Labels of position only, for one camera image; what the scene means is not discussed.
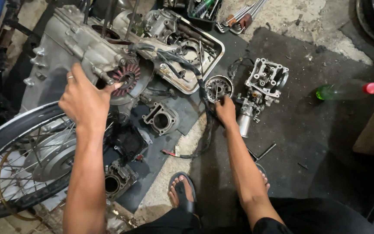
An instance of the hand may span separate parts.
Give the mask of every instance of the hand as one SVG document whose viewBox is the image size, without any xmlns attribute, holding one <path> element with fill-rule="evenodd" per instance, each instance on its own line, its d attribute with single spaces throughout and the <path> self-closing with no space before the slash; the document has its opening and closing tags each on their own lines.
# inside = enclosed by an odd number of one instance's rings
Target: hand
<svg viewBox="0 0 374 234">
<path fill-rule="evenodd" d="M 90 132 L 103 133 L 111 93 L 121 86 L 121 83 L 115 83 L 99 90 L 87 79 L 80 63 L 75 63 L 71 67 L 71 72 L 67 73 L 67 85 L 59 106 L 74 120 L 76 129 L 83 128 Z"/>
<path fill-rule="evenodd" d="M 232 99 L 227 95 L 223 97 L 223 105 L 219 101 L 215 102 L 217 117 L 224 124 L 226 129 L 236 126 L 236 110 Z"/>
</svg>

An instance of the black pants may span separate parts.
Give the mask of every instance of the black pants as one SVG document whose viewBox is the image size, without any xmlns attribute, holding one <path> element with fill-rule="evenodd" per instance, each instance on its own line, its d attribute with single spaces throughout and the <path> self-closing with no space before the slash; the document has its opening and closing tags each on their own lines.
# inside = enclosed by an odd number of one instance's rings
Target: black pants
<svg viewBox="0 0 374 234">
<path fill-rule="evenodd" d="M 351 208 L 322 198 L 270 198 L 271 204 L 294 234 L 374 234 L 373 226 Z M 217 230 L 200 229 L 191 213 L 171 209 L 156 221 L 139 226 L 125 234 L 192 234 L 251 233 L 247 221 L 236 227 Z"/>
</svg>

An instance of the wheel hub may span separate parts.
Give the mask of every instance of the wheel hub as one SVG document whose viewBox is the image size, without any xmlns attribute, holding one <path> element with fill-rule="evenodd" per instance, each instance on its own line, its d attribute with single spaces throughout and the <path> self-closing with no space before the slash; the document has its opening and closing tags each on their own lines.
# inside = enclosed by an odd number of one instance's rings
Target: wheel hub
<svg viewBox="0 0 374 234">
<path fill-rule="evenodd" d="M 40 142 L 37 148 L 24 161 L 24 168 L 29 167 L 26 171 L 32 173 L 36 182 L 59 178 L 71 171 L 76 150 L 76 133 L 74 130 L 70 133 L 59 132 Z"/>
</svg>

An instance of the spoked wheel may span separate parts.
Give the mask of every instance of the spoked wheel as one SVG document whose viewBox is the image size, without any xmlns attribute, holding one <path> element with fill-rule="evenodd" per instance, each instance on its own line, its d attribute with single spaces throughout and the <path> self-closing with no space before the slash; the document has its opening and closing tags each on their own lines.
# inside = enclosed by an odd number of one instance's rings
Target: spoked wheel
<svg viewBox="0 0 374 234">
<path fill-rule="evenodd" d="M 0 218 L 52 197 L 70 179 L 75 123 L 50 103 L 0 127 Z"/>
</svg>

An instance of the toolbox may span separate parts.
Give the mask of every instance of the toolbox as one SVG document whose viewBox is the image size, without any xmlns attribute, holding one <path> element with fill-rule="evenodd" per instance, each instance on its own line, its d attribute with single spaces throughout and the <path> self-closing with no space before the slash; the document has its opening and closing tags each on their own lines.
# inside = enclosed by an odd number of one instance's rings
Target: toolbox
<svg viewBox="0 0 374 234">
<path fill-rule="evenodd" d="M 195 0 L 189 0 L 188 7 L 187 7 L 187 16 L 189 18 L 189 21 L 193 23 L 194 25 L 196 25 L 197 27 L 199 27 L 200 29 L 203 29 L 204 31 L 211 31 L 214 27 L 214 23 L 217 20 L 217 14 L 219 13 L 222 3 L 223 3 L 223 0 L 218 1 L 217 6 L 215 8 L 215 13 L 213 13 L 212 19 L 208 20 L 206 18 L 201 19 L 200 16 L 198 17 L 192 16 L 192 11 L 196 7 Z"/>
</svg>

